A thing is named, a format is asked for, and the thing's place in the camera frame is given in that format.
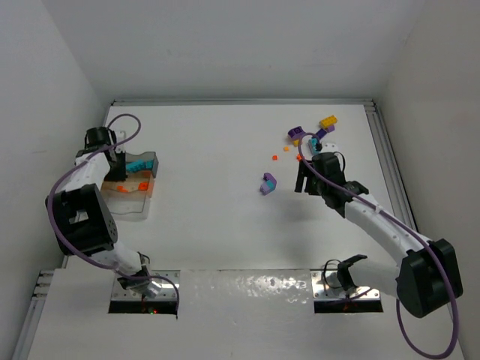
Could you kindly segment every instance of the transparent container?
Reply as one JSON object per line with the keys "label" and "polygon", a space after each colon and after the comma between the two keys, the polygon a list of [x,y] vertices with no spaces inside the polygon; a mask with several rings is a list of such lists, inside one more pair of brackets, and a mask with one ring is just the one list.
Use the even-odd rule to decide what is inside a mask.
{"label": "transparent container", "polygon": [[145,220],[149,216],[158,159],[154,151],[148,151],[140,155],[127,153],[125,160],[127,179],[104,181],[100,192],[114,219]]}

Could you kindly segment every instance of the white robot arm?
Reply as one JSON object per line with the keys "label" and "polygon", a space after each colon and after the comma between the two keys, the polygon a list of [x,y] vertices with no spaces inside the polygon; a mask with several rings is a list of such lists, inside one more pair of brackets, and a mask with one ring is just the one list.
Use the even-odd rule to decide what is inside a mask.
{"label": "white robot arm", "polygon": [[[365,255],[356,255],[340,262],[337,271],[328,277],[328,283],[341,286],[345,291],[357,285],[373,287],[399,299],[415,317],[424,317],[447,304],[449,295],[445,283],[429,253],[412,234],[380,214],[383,209],[366,187],[357,181],[345,180],[338,157],[332,152],[321,151],[307,162],[322,177],[373,203],[376,208],[322,181],[303,162],[299,163],[295,191],[304,190],[310,195],[321,196],[329,208],[361,227],[397,264],[384,265],[371,261]],[[455,297],[461,296],[463,287],[452,245],[445,239],[431,241],[414,233],[427,242],[439,258]]]}
{"label": "white robot arm", "polygon": [[[85,161],[87,164],[72,173],[65,186],[55,194],[52,210],[61,233],[85,256],[118,273],[146,277],[144,256],[118,240],[115,221],[99,190],[104,179],[126,179],[125,151],[119,146],[114,151],[100,152],[87,159],[95,150],[114,144],[124,136],[125,133],[106,127],[87,131],[85,149],[78,152],[75,160],[76,165]],[[71,255],[60,241],[58,243],[65,255]],[[122,286],[142,292],[148,283],[123,279]]]}

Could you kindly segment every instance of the black joint motor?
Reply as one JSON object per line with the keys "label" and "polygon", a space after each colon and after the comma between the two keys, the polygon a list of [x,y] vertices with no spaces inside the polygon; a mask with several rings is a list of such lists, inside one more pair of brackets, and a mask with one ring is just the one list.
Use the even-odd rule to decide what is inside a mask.
{"label": "black joint motor", "polygon": [[[93,127],[85,134],[84,149],[78,151],[77,157],[91,154],[98,149],[117,143],[115,131],[108,127]],[[105,176],[108,182],[123,182],[127,178],[125,152],[115,152],[114,148],[103,152],[110,165],[110,171]]]}
{"label": "black joint motor", "polygon": [[[445,239],[430,241],[429,245],[445,269],[455,298],[458,298],[464,288],[453,246]],[[397,295],[402,305],[418,318],[449,303],[445,283],[425,249],[410,251],[403,258],[397,278]]]}

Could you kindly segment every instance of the white tabletop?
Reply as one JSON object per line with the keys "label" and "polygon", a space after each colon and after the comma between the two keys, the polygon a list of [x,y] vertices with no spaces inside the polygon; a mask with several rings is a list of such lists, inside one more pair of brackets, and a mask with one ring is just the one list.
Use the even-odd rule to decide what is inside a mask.
{"label": "white tabletop", "polygon": [[[120,113],[142,121],[127,151],[156,151],[159,170],[148,218],[117,221],[118,234],[157,268],[309,269],[356,254],[391,261],[320,197],[293,191],[299,163],[287,131],[318,131],[335,115],[325,140],[345,155],[347,179],[391,209],[362,105],[113,106],[107,121]],[[132,134],[136,126],[123,118],[113,128]],[[265,172],[277,179],[267,196],[259,192]]]}
{"label": "white tabletop", "polygon": [[[290,144],[283,152],[285,137],[336,115],[328,141],[344,153],[346,177],[390,210],[363,106],[115,106],[108,119],[119,113],[143,124],[127,150],[156,151],[160,167],[148,219],[117,221],[118,232],[153,269],[182,269],[178,321],[108,314],[113,274],[71,258],[55,272],[30,360],[421,359],[401,337],[390,296],[384,313],[314,314],[308,269],[355,254],[393,260],[320,197],[293,191],[298,161]],[[115,128],[131,134],[135,124],[126,118]],[[264,172],[277,179],[267,196]],[[415,344],[446,348],[446,307],[422,320],[404,313]],[[458,346],[451,359],[462,358]]]}

